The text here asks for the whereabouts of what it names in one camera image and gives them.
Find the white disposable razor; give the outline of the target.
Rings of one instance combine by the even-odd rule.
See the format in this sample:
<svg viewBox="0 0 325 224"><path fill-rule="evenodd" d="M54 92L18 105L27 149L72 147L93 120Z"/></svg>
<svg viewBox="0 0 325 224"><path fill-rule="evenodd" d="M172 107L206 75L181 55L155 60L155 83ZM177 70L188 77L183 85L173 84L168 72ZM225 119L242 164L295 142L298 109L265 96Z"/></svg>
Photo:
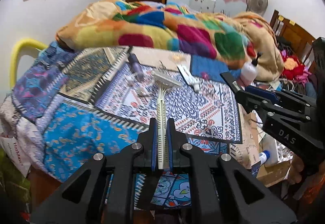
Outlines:
<svg viewBox="0 0 325 224"><path fill-rule="evenodd" d="M182 83L158 69L152 70L152 77L158 86L158 98L156 101L158 167L160 170L168 170L170 166L167 142L165 94L169 89L182 87Z"/></svg>

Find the blue patchwork bedsheet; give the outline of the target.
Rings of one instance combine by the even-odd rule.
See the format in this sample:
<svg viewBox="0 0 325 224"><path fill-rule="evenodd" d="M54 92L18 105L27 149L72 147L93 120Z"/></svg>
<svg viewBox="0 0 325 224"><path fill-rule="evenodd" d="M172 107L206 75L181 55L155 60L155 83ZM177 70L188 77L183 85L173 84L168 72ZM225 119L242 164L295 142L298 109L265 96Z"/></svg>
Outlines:
<svg viewBox="0 0 325 224"><path fill-rule="evenodd" d="M144 80L132 72L134 53ZM113 155L135 142L156 117L158 69L182 83L165 94L167 118L189 143L219 155L242 143L242 114L220 74L225 63L197 55L175 63L173 52L141 47L64 50L56 42L18 79L1 104L5 136L29 158L31 204L37 207L96 151ZM187 85L177 65L200 82Z"/></svg>

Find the white printed plastic bag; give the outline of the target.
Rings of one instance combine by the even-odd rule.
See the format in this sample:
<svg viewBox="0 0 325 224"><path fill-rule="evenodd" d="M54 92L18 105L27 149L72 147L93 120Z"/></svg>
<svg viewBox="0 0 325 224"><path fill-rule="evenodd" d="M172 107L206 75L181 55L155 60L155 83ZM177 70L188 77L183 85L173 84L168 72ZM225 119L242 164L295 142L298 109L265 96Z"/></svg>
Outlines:
<svg viewBox="0 0 325 224"><path fill-rule="evenodd" d="M16 138L6 138L1 135L1 147L15 164L20 173L26 177L29 173L31 163L29 158L22 151Z"/></svg>

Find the white pump lotion bottle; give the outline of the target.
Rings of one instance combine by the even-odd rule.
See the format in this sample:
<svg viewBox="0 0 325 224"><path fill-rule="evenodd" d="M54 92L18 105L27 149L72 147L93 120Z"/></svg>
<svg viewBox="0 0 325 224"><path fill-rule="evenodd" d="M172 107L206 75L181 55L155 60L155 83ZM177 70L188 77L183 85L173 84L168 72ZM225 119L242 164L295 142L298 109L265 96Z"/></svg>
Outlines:
<svg viewBox="0 0 325 224"><path fill-rule="evenodd" d="M244 86L249 86L257 77L257 65L258 60L261 57L262 53L258 52L256 58L252 59L249 62L245 62L241 69L240 80Z"/></svg>

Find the yellow bed frame rail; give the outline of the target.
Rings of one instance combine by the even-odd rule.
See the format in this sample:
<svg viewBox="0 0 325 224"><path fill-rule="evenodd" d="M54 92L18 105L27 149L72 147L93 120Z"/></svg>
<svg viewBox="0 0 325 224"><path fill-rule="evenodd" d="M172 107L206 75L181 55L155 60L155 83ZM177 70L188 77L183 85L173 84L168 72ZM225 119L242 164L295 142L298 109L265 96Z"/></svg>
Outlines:
<svg viewBox="0 0 325 224"><path fill-rule="evenodd" d="M11 89L16 84L18 66L21 58L23 56L36 58L47 47L47 44L32 38L23 38L14 44L9 65L9 87Z"/></svg>

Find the standing electric fan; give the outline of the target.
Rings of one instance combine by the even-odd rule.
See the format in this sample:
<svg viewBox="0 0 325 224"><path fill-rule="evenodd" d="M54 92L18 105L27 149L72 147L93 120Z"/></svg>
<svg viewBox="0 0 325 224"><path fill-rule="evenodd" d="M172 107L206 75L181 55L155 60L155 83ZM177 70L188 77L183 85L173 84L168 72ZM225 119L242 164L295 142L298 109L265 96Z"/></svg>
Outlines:
<svg viewBox="0 0 325 224"><path fill-rule="evenodd" d="M246 0L247 11L263 16L268 7L268 0Z"/></svg>

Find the white ointment tube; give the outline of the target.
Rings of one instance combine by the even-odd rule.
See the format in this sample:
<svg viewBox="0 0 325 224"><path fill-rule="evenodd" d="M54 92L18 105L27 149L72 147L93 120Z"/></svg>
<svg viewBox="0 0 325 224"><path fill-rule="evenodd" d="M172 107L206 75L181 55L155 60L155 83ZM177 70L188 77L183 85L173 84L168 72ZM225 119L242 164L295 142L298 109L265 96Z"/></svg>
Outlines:
<svg viewBox="0 0 325 224"><path fill-rule="evenodd" d="M192 86L195 93L199 93L199 80L192 76L189 69L184 65L177 65L178 70L180 71L181 75L183 76L184 80L186 81L187 85Z"/></svg>

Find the white blue-capped bottle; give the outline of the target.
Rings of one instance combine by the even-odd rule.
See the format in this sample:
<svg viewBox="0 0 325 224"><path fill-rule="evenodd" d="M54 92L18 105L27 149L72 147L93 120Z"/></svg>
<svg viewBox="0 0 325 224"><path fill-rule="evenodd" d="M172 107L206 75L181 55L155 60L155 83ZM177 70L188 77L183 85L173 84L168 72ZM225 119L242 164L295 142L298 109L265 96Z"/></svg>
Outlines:
<svg viewBox="0 0 325 224"><path fill-rule="evenodd" d="M271 158L271 154L268 150L263 150L261 153L259 153L259 159L261 165L267 163L270 158Z"/></svg>

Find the colourful heart fleece blanket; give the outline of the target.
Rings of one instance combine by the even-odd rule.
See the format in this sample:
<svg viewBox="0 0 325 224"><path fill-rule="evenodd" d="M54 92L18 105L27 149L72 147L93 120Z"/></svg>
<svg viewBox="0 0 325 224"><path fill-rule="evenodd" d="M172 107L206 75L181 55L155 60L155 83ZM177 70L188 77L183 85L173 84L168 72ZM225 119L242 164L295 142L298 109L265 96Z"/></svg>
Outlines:
<svg viewBox="0 0 325 224"><path fill-rule="evenodd" d="M253 12L228 17L191 12L175 3L156 7L143 2L101 0L89 4L56 33L67 48L141 46L181 51L240 69L256 58L257 80L280 77L284 62L269 23Z"/></svg>

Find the crumpled clear plastic wrapper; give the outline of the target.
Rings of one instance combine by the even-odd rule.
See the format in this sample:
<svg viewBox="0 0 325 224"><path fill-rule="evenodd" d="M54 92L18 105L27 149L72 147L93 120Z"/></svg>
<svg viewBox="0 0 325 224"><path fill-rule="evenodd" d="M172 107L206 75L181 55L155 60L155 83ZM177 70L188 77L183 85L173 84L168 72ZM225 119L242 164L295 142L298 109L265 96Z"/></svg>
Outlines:
<svg viewBox="0 0 325 224"><path fill-rule="evenodd" d="M181 53L174 53L171 55L171 59L175 62L175 63L180 63L182 61L186 61L186 56L184 56Z"/></svg>

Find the wooden chair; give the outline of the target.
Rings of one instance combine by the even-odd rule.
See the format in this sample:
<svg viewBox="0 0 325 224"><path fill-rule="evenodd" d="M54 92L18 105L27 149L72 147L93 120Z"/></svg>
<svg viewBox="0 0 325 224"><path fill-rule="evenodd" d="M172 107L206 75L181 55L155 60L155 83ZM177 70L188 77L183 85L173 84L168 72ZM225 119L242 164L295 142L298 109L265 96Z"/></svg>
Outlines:
<svg viewBox="0 0 325 224"><path fill-rule="evenodd" d="M273 28L276 36L290 43L293 53L308 68L309 72L314 73L316 63L314 61L312 43L316 39L303 27L291 19L283 17L277 10L273 12L270 26Z"/></svg>

